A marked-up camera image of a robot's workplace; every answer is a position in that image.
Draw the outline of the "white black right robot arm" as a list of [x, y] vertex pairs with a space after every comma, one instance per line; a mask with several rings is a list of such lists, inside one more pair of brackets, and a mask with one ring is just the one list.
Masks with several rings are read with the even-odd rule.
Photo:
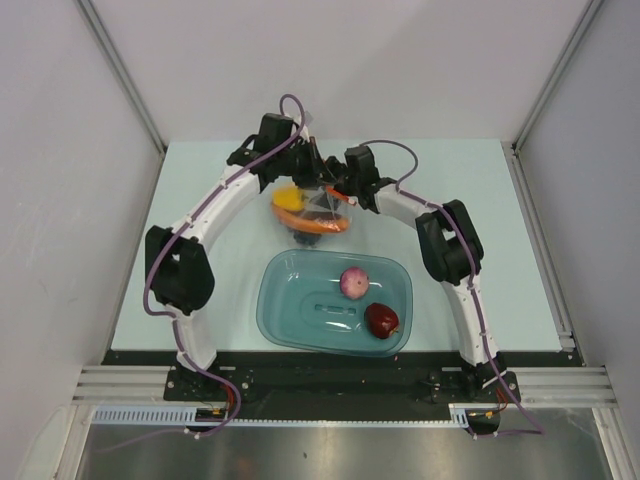
[[464, 203], [429, 201], [405, 190], [402, 182], [380, 175], [367, 142], [346, 150], [343, 162], [326, 161], [336, 190], [354, 197], [376, 214], [392, 217], [415, 229], [422, 262], [449, 300], [459, 336], [459, 354], [466, 372], [461, 376], [463, 393], [484, 401], [504, 379], [499, 348], [485, 318], [480, 288], [484, 249]]

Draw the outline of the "purple fake onion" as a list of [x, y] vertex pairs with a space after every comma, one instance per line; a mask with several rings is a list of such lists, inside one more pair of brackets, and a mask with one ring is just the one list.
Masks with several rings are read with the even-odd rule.
[[340, 276], [340, 290], [349, 299], [357, 300], [369, 290], [369, 276], [359, 267], [350, 267]]

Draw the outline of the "yellow fake pepper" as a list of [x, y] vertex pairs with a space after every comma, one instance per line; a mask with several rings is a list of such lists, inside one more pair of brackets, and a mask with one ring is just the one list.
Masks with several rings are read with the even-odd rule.
[[304, 191], [297, 186], [286, 186], [273, 192], [272, 204], [286, 211], [299, 212], [305, 209], [306, 196]]

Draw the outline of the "dark purple fake fruit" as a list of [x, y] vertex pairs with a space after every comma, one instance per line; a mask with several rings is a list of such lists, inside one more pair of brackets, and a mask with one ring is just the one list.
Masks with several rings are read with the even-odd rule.
[[399, 317], [387, 305], [372, 303], [364, 313], [364, 319], [368, 331], [376, 338], [386, 340], [399, 329]]

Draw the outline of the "clear zip bag orange seal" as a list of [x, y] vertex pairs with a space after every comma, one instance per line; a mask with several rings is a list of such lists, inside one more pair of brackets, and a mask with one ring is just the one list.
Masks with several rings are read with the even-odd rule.
[[[335, 157], [331, 156], [325, 161], [325, 164], [326, 164], [326, 167], [330, 170], [330, 180], [329, 180], [328, 183], [320, 183], [320, 185], [318, 187], [315, 187], [315, 188], [300, 188], [300, 189], [302, 189], [304, 191], [305, 196], [306, 196], [306, 205], [305, 205], [305, 209], [304, 210], [307, 210], [307, 211], [332, 212], [332, 213], [337, 213], [339, 215], [343, 215], [343, 216], [347, 217], [350, 220], [350, 226], [351, 226], [350, 207], [355, 205], [355, 201], [351, 200], [349, 197], [347, 197], [347, 196], [345, 196], [343, 194], [338, 193], [334, 189], [334, 185], [336, 183], [336, 177], [334, 175], [335, 168], [338, 166], [338, 164], [342, 164], [342, 163], [340, 163]], [[283, 186], [276, 187], [273, 190], [273, 192], [278, 188], [291, 186], [291, 185], [295, 185], [292, 180], [291, 180], [291, 182], [289, 184], [285, 184]], [[288, 231], [288, 233], [292, 237], [292, 233], [291, 233], [292, 229], [284, 226], [283, 224], [281, 224], [281, 225]], [[339, 234], [343, 234], [343, 233], [324, 234], [323, 238], [324, 237], [328, 237], [328, 236], [335, 236], [335, 235], [339, 235]]]

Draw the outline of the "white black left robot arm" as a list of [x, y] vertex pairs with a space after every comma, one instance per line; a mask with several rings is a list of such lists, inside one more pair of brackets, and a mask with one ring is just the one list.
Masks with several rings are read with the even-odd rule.
[[173, 226], [151, 227], [144, 239], [143, 308], [170, 321], [177, 360], [189, 369], [186, 387], [197, 398], [214, 397], [221, 376], [209, 368], [217, 352], [199, 311], [210, 300], [215, 280], [208, 254], [231, 220], [266, 186], [281, 177], [316, 187], [323, 161], [311, 140], [306, 112], [262, 117], [259, 130], [226, 160], [220, 179]]

